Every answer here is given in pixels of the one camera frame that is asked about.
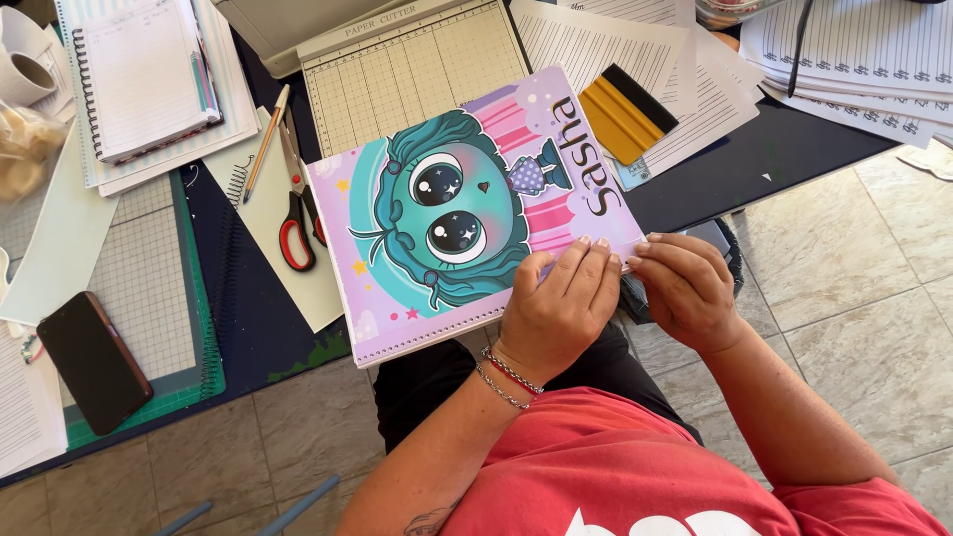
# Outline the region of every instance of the woman's right hand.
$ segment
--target woman's right hand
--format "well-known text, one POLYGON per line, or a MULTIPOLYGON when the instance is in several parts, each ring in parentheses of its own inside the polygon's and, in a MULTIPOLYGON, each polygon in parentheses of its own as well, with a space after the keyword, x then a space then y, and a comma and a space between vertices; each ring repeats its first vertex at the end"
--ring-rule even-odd
POLYGON ((494 355, 517 374, 542 387, 569 368, 602 332, 618 305, 622 264, 607 241, 590 247, 582 237, 554 261, 546 252, 524 259, 503 312, 494 355))
POLYGON ((700 354, 727 350, 753 333, 735 310, 735 280, 714 246, 686 235, 653 233, 647 240, 636 244, 629 265, 665 333, 700 354))

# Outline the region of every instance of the big cartoon eye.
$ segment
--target big cartoon eye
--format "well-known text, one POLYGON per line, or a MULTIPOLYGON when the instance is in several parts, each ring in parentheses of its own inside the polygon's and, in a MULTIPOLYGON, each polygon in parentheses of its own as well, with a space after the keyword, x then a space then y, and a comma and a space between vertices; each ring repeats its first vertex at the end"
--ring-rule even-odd
POLYGON ((411 171, 411 199, 436 207, 456 197, 463 186, 460 163, 447 153, 428 155, 411 171))
POLYGON ((468 212, 449 212, 430 224, 427 249, 447 264, 470 262, 486 249, 483 224, 468 212))

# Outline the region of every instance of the pen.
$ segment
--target pen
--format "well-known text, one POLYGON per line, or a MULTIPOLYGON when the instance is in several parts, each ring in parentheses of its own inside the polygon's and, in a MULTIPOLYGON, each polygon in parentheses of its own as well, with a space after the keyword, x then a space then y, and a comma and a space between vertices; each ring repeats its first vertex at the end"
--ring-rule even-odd
POLYGON ((265 158, 265 151, 268 151, 268 143, 272 141, 272 134, 274 133, 274 126, 281 121, 281 116, 285 114, 285 108, 288 105, 288 91, 291 90, 291 86, 285 84, 285 87, 281 89, 281 94, 278 96, 278 101, 274 103, 274 112, 272 112, 272 121, 268 123, 268 131, 265 132, 265 139, 261 142, 261 148, 258 149, 258 159, 254 162, 254 167, 252 167, 252 174, 248 177, 248 183, 245 185, 245 197, 242 199, 242 204, 248 202, 248 198, 252 196, 252 186, 254 185, 254 178, 258 176, 258 168, 261 167, 261 161, 265 158))

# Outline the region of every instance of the white print on shirt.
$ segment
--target white print on shirt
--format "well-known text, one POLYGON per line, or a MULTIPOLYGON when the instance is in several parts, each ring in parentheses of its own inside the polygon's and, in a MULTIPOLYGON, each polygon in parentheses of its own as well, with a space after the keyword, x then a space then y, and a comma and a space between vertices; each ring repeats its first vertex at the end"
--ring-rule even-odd
MULTIPOLYGON (((685 518, 695 536, 761 536, 742 518, 721 510, 707 510, 685 518)), ((582 521, 582 509, 576 510, 573 521, 566 529, 566 536, 616 536, 598 526, 582 521)), ((668 516, 651 516, 636 521, 629 528, 629 536, 692 536, 681 521, 668 516)))

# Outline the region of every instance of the woman's left hand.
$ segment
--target woman's left hand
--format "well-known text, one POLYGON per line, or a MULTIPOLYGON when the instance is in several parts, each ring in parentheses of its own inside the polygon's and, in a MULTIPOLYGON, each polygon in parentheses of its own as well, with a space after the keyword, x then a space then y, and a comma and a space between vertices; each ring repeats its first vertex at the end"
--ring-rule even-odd
POLYGON ((618 254, 610 254, 604 239, 591 247, 589 237, 573 242, 540 283, 553 260, 536 252, 519 264, 493 348, 539 387, 569 368, 602 332, 616 311, 622 274, 618 254))

